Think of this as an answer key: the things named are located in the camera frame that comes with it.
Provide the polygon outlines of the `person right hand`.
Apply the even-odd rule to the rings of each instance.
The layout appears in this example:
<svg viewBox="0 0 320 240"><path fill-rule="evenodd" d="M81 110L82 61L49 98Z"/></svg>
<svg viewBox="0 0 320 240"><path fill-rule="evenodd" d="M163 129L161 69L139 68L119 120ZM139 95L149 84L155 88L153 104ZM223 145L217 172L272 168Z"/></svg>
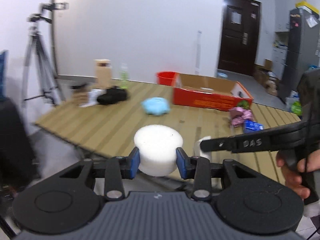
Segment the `person right hand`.
<svg viewBox="0 0 320 240"><path fill-rule="evenodd" d="M316 150L308 156L307 172L313 172L320 168L320 151ZM300 173L305 171L305 159L302 159L297 164L297 172L291 171L281 157L280 151L276 155L276 164L281 169L285 179L285 185L295 191L302 199L310 196L310 190L302 185L302 177Z"/></svg>

